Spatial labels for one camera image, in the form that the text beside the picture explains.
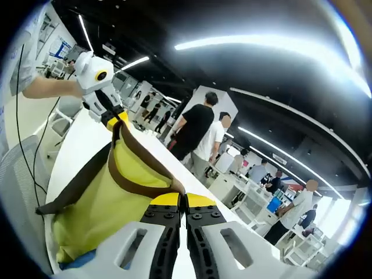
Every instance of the black ceiling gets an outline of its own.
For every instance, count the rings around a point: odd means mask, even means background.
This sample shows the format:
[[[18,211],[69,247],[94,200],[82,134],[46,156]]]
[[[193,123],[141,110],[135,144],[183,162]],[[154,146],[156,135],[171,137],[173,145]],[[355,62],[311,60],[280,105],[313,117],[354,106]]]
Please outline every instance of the black ceiling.
[[[239,131],[238,126],[292,154],[331,185],[365,186],[369,178],[360,163],[328,133],[283,108],[230,91],[234,87],[269,96],[306,113],[333,129],[365,163],[370,162],[371,170],[372,101],[347,78],[334,77],[308,58],[273,48],[218,45],[174,49],[177,44],[206,37],[281,34],[316,40],[347,62],[336,33],[312,3],[303,0],[53,1],[62,21],[82,47],[88,45],[78,14],[84,17],[97,55],[107,54],[102,44],[110,43],[117,55],[128,62],[149,56],[150,61],[127,73],[149,81],[165,95],[183,99],[192,95],[199,85],[228,91],[239,110],[229,133],[241,145],[247,147],[250,142],[270,157],[273,152],[280,155]],[[290,159],[287,168],[303,180],[314,178]],[[352,192],[342,194],[350,198]]]

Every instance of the black pants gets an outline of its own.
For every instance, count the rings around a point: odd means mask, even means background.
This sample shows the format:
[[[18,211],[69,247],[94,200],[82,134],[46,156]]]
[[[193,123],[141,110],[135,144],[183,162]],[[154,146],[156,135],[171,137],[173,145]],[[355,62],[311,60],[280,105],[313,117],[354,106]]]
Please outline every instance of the black pants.
[[[170,153],[172,153],[179,161],[182,161],[191,151],[190,147],[176,143],[170,150]]]
[[[156,112],[155,112],[155,113],[150,112],[150,113],[145,117],[144,121],[149,120],[149,123],[150,123],[151,120],[155,117],[155,115],[156,115]]]
[[[272,245],[275,245],[278,240],[288,231],[280,221],[276,222],[266,234],[265,239]]]
[[[164,126],[164,124],[166,123],[167,121],[160,121],[160,123],[156,126],[156,128],[155,128],[155,132],[159,132],[159,133],[161,133],[162,132],[162,128],[163,128],[163,126]]]

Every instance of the wire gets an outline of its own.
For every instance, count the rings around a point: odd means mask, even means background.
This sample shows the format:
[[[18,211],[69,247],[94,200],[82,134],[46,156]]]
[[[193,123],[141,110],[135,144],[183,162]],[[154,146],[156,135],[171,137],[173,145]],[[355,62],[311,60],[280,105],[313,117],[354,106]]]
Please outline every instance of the wire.
[[[32,172],[31,172],[30,166],[28,165],[28,162],[27,162],[26,155],[24,154],[24,150],[23,150],[23,146],[22,146],[22,142],[21,142],[21,136],[20,136],[20,132],[19,132],[19,121],[18,121],[18,89],[19,89],[19,71],[20,71],[20,68],[21,68],[23,49],[24,49],[24,45],[22,45],[21,55],[20,55],[19,64],[18,64],[18,71],[17,71],[17,88],[16,88],[16,124],[17,124],[17,134],[18,134],[18,141],[19,141],[19,145],[21,147],[21,151],[22,151],[22,155],[23,155],[24,161],[26,163],[26,166],[28,168],[28,171],[30,172],[30,176],[34,180],[34,191],[35,191],[36,202],[37,202],[37,205],[40,206],[39,197],[38,197],[37,191],[36,191],[36,185],[39,186],[45,192],[45,194],[47,194],[47,192],[46,192],[46,190],[42,186],[40,186],[35,181],[35,177],[33,176]]]
[[[70,77],[72,76],[72,74],[75,73],[75,70],[72,71],[72,73],[70,73],[69,77],[67,78],[68,80],[70,79]],[[50,116],[52,115],[52,112],[53,110],[56,108],[58,102],[60,100],[60,97],[58,97],[56,103],[54,104],[54,106],[52,107],[51,111],[49,112],[48,114],[48,117],[46,118],[46,123],[45,123],[45,127],[44,127],[44,130],[42,132],[42,135],[41,135],[41,138],[40,138],[40,141],[39,141],[39,144],[37,145],[36,147],[36,150],[35,150],[35,154],[34,154],[34,164],[33,164],[33,174],[32,174],[32,177],[33,177],[33,180],[34,180],[34,183],[36,183],[36,180],[35,180],[35,163],[36,163],[36,155],[37,155],[37,152],[39,150],[39,147],[41,145],[41,141],[42,139],[44,138],[44,135],[45,135],[45,132],[47,130],[47,126],[48,126],[48,123],[49,123],[49,118]]]

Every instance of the screw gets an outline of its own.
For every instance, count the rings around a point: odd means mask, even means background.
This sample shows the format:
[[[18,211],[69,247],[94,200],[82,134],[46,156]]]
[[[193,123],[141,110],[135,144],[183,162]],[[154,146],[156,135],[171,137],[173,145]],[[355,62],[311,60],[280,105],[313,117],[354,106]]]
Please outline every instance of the screw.
[[[151,212],[151,211],[146,211],[145,212],[146,217],[153,217],[154,215],[155,215],[154,212]]]
[[[164,218],[166,218],[166,219],[172,219],[173,217],[174,217],[174,215],[172,213],[164,214]]]
[[[212,214],[211,214],[211,216],[213,217],[213,218],[217,218],[217,217],[220,217],[221,216],[221,214],[219,213],[219,212],[212,212]]]
[[[195,213],[195,214],[192,215],[192,218],[193,218],[194,220],[199,220],[199,219],[202,218],[202,215],[201,215],[200,213]]]

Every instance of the window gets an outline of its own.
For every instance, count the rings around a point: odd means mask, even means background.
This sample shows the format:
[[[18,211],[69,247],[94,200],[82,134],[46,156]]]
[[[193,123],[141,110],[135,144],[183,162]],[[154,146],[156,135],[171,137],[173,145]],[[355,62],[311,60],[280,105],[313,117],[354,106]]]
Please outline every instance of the window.
[[[341,222],[348,212],[351,201],[346,199],[338,199],[333,204],[328,215],[321,222],[319,229],[329,238],[335,234],[336,230],[341,225]]]
[[[329,196],[324,196],[320,199],[320,201],[317,203],[318,208],[316,209],[316,217],[314,220],[315,225],[321,225],[321,221],[324,217],[324,215],[327,213],[329,210],[330,204],[332,202],[332,198]]]

